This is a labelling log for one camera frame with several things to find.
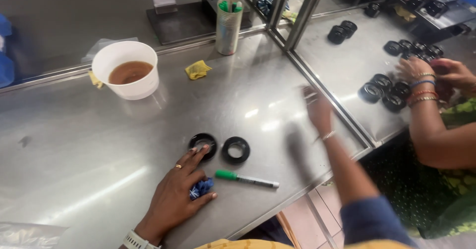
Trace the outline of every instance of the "watch strap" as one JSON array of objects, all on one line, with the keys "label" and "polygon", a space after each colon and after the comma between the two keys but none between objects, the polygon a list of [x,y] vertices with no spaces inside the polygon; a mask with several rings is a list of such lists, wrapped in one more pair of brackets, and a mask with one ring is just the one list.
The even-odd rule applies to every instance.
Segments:
[{"label": "watch strap", "polygon": [[161,249],[162,246],[153,246],[148,240],[142,239],[132,229],[123,240],[124,246],[128,249]]}]

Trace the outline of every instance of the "metal container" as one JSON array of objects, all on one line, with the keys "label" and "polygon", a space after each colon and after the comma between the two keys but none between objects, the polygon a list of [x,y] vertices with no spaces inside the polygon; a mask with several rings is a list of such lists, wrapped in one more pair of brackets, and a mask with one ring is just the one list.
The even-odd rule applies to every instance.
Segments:
[{"label": "metal container", "polygon": [[[223,1],[228,3],[230,12],[225,12],[218,6]],[[240,0],[218,0],[217,2],[217,39],[215,48],[223,55],[232,55],[237,50],[243,9],[239,12],[232,13],[231,4],[238,3],[239,1]]]}]

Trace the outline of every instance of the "blurred hand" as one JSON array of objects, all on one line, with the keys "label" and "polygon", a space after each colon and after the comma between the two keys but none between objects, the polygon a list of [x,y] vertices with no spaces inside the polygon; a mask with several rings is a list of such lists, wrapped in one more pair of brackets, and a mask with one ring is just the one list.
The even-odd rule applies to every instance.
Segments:
[{"label": "blurred hand", "polygon": [[217,193],[210,192],[190,200],[193,185],[200,180],[208,180],[203,170],[194,171],[207,152],[208,145],[198,153],[196,148],[189,150],[177,161],[182,168],[172,168],[157,185],[149,210],[134,230],[141,238],[158,246],[167,232],[217,197]]},{"label": "blurred hand", "polygon": [[318,90],[307,86],[302,89],[302,94],[307,103],[307,113],[312,124],[319,132],[319,136],[325,136],[332,131],[332,105],[329,100]]},{"label": "blurred hand", "polygon": [[395,68],[400,72],[399,76],[408,83],[434,79],[432,76],[420,76],[421,73],[435,74],[435,72],[428,63],[418,57],[411,57],[409,60],[401,58]]},{"label": "blurred hand", "polygon": [[462,90],[471,90],[476,85],[476,76],[461,62],[448,58],[434,59],[432,67],[445,67],[448,74],[439,75],[438,78],[450,82],[454,87]]}]

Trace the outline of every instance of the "bracelet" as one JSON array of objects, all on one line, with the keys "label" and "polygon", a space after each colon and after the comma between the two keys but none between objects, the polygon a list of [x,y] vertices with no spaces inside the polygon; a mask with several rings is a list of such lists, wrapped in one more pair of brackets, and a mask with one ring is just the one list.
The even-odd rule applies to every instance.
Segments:
[{"label": "bracelet", "polygon": [[434,86],[436,86],[435,82],[434,81],[431,81],[431,80],[422,80],[422,81],[416,81],[414,82],[413,84],[410,85],[410,88],[414,88],[415,86],[419,85],[419,84],[422,84],[422,83],[431,83],[433,84]]},{"label": "bracelet", "polygon": [[422,72],[422,73],[419,73],[419,74],[417,75],[417,77],[420,77],[420,76],[433,76],[433,78],[435,78],[435,79],[437,78],[436,75],[434,75],[434,74],[432,74],[432,73],[429,73],[429,72]]},{"label": "bracelet", "polygon": [[438,100],[435,97],[422,97],[422,98],[416,98],[412,102],[408,104],[408,106],[411,108],[413,105],[417,104],[418,102],[425,101],[425,100]]},{"label": "bracelet", "polygon": [[321,140],[322,141],[326,141],[328,140],[330,137],[334,136],[334,134],[336,133],[336,131],[331,131],[330,133],[324,135],[323,137],[321,137]]},{"label": "bracelet", "polygon": [[408,97],[407,102],[410,102],[410,100],[412,98],[416,97],[416,96],[419,96],[421,94],[426,94],[426,93],[435,95],[435,97],[437,99],[440,98],[439,95],[436,92],[432,91],[432,90],[423,90],[423,91],[418,91],[418,92],[413,93],[410,97]]}]

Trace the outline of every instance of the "green pen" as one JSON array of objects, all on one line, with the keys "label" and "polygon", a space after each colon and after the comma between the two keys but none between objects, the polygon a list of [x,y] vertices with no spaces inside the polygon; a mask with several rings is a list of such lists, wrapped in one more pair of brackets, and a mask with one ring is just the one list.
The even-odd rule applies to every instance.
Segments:
[{"label": "green pen", "polygon": [[254,184],[259,186],[265,186],[268,188],[279,188],[279,183],[274,181],[269,181],[265,179],[257,179],[247,176],[239,175],[235,172],[226,171],[226,170],[217,170],[215,172],[215,177],[219,179],[227,179],[227,180],[236,180],[239,182],[243,182],[246,184]]}]

